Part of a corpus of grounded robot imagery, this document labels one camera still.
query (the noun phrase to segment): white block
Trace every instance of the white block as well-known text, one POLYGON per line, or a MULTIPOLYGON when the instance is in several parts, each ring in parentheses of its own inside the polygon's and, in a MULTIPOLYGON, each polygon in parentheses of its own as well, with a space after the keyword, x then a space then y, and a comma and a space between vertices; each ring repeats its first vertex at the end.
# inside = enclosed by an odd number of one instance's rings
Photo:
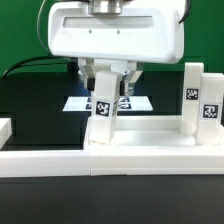
POLYGON ((127 156, 117 155, 116 150, 113 149, 106 155, 103 151, 91 152, 91 175, 126 175, 127 156))
POLYGON ((11 120, 9 118, 0 119, 0 149, 12 134, 11 120))
POLYGON ((223 93, 223 74, 203 74, 196 134, 197 145, 220 144, 223 93))
POLYGON ((182 104, 182 122, 180 131, 186 135, 196 133, 201 77, 204 71, 202 63, 186 63, 184 74, 184 94, 182 104))
POLYGON ((109 143, 113 138, 122 76, 100 71, 96 74, 89 140, 109 143))
POLYGON ((0 177, 89 176, 84 150, 0 152, 0 177))

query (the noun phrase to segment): white platform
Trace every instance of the white platform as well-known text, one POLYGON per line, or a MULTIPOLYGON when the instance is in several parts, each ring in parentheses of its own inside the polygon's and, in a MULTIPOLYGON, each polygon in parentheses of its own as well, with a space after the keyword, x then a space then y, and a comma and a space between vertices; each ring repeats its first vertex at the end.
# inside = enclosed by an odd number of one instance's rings
MULTIPOLYGON (((63 111, 91 111, 90 97, 69 97, 63 111)), ((147 96, 121 97, 118 111, 152 111, 152 105, 147 96)))
POLYGON ((224 174, 223 131, 219 146, 195 147, 193 137, 179 134, 180 119, 119 117, 109 146, 85 141, 78 151, 0 152, 0 177, 224 174))
POLYGON ((9 118, 0 119, 0 149, 12 134, 11 120, 9 118))

